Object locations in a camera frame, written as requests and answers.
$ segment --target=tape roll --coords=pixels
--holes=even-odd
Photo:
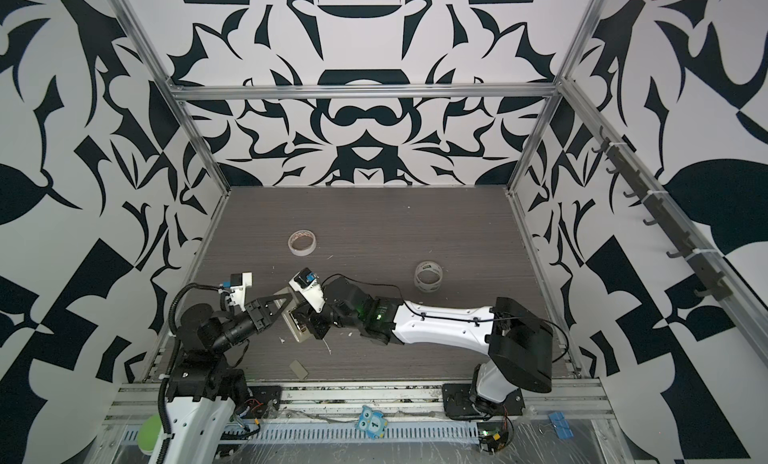
[[[437,262],[425,260],[416,266],[413,274],[413,283],[422,292],[435,292],[442,284],[442,267]]]
[[[293,244],[302,237],[309,237],[312,239],[312,244],[310,244],[309,247],[305,247],[303,249],[297,249],[293,246]],[[291,236],[288,238],[288,249],[293,253],[294,256],[304,257],[309,256],[312,254],[312,251],[315,250],[317,247],[317,239],[315,238],[315,234],[312,233],[311,230],[297,230],[294,233],[291,234]]]

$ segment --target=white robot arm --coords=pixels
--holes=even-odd
[[[452,419],[481,419],[504,415],[504,401],[518,388],[533,392],[552,390],[552,328],[512,299],[498,297],[493,307],[449,309],[430,307],[402,298],[374,297],[340,276],[327,285],[309,269],[290,281],[302,304],[290,312],[317,339],[331,325],[355,327],[373,343],[436,343],[474,350],[491,358],[475,369],[467,403],[474,412]],[[197,287],[223,291],[215,286],[189,284],[171,304],[168,320],[176,337],[168,371],[162,376],[158,408],[163,431],[150,464],[208,463],[234,411],[247,399],[242,370],[226,362],[224,352],[268,329],[285,310],[276,301],[291,295],[261,297],[243,304],[250,282],[231,296],[230,305],[244,312],[214,312],[207,304],[184,312],[175,323],[176,305],[187,290]]]

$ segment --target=metal rail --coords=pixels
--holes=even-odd
[[[551,96],[552,83],[172,86],[176,100],[336,99],[360,97]]]
[[[174,96],[170,93],[170,88],[167,82],[168,76],[158,59],[158,53],[152,48],[149,37],[141,27],[139,19],[136,17],[136,13],[133,11],[128,0],[107,0],[107,2],[109,2],[112,7],[115,17],[117,17],[120,26],[123,27],[125,34],[136,47],[136,51],[138,52],[139,57],[141,57],[142,63],[147,67],[154,84],[158,87],[165,103],[168,104],[170,112],[174,114],[174,117],[184,129],[184,132],[187,133],[187,137],[189,137],[192,147],[203,161],[206,171],[208,171],[210,176],[214,179],[222,193],[229,192],[230,184],[226,181],[224,174],[221,172],[221,168],[216,163],[216,159],[214,159],[214,155],[210,152],[208,144],[194,125],[192,117],[184,111],[179,102],[177,102]]]
[[[280,415],[271,422],[320,422],[322,418],[357,417],[363,404],[400,421],[446,420],[442,384],[470,381],[376,381],[376,382],[260,382],[249,386],[281,386]],[[105,422],[136,423],[157,412],[160,384],[124,384],[107,412]],[[597,379],[553,379],[552,392],[522,391],[526,406],[547,419],[549,412],[561,411],[572,419],[613,419],[608,397]]]

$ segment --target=mounting plate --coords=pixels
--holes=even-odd
[[[487,414],[475,410],[473,402],[469,399],[472,384],[443,384],[442,403],[446,411],[446,417],[456,421],[483,420]],[[507,413],[510,416],[522,416],[525,407],[522,391],[520,389],[510,392],[504,401]]]

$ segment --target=small wooden block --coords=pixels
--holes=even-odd
[[[304,380],[310,374],[297,360],[293,361],[293,363],[290,363],[290,369],[300,380]]]

